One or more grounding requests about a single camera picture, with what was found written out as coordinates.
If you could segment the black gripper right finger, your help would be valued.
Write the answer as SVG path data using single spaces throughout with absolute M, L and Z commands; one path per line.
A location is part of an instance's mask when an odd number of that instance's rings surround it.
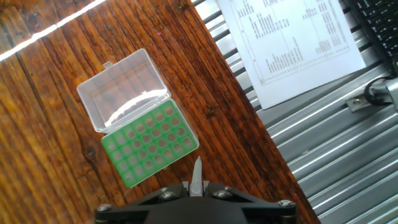
M 268 202 L 222 184 L 204 184 L 203 196 L 220 202 L 221 211 L 216 214 L 233 221 L 242 218 L 245 223 L 298 223 L 297 206 L 291 200 Z

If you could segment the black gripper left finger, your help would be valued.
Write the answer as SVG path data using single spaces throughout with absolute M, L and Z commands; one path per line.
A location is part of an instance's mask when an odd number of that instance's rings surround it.
M 144 223 L 151 210 L 166 202 L 189 196 L 189 183 L 170 184 L 122 207 L 101 204 L 94 212 L 94 223 Z

